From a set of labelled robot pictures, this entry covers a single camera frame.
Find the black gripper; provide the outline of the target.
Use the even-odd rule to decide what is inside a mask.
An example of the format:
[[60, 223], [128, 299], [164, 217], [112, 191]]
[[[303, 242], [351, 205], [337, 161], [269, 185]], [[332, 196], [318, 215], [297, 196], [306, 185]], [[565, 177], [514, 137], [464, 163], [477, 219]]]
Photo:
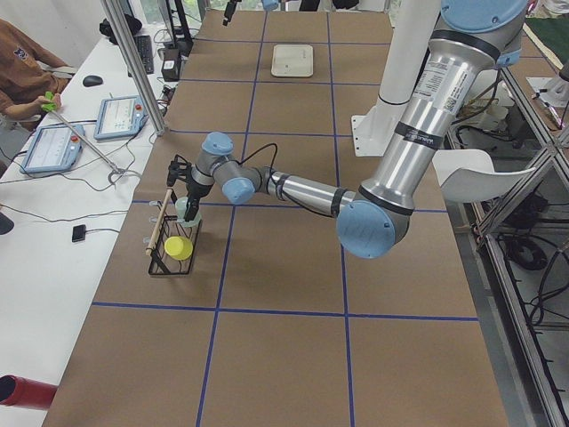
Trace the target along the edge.
[[206, 197], [213, 186], [213, 177], [202, 173], [196, 165], [176, 154], [168, 166], [167, 186], [172, 188], [176, 181], [186, 183], [188, 192], [184, 221], [192, 222], [199, 213], [199, 199]]

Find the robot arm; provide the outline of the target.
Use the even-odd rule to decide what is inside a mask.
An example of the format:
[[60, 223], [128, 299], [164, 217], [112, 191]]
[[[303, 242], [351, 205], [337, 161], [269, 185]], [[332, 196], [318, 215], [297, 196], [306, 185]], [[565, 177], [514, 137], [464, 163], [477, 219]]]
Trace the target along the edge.
[[187, 184], [183, 221], [196, 218], [213, 186], [234, 205], [262, 192], [333, 218], [353, 255], [384, 255], [408, 231], [414, 192], [477, 76], [518, 60], [525, 11], [523, 1], [402, 2], [386, 72], [405, 92], [404, 109], [374, 174], [353, 192], [248, 167], [234, 158], [233, 141], [214, 132], [194, 164], [169, 171], [171, 180]]
[[[233, 18], [235, 11], [236, 11], [237, 5], [240, 2], [241, 2], [241, 0], [229, 0], [227, 2], [225, 10], [224, 10], [224, 14], [223, 14], [223, 21], [222, 21], [222, 25], [224, 27], [226, 27], [232, 21], [232, 18]], [[263, 10], [266, 12], [274, 11], [280, 5], [279, 0], [262, 0], [261, 3], [262, 3]]]

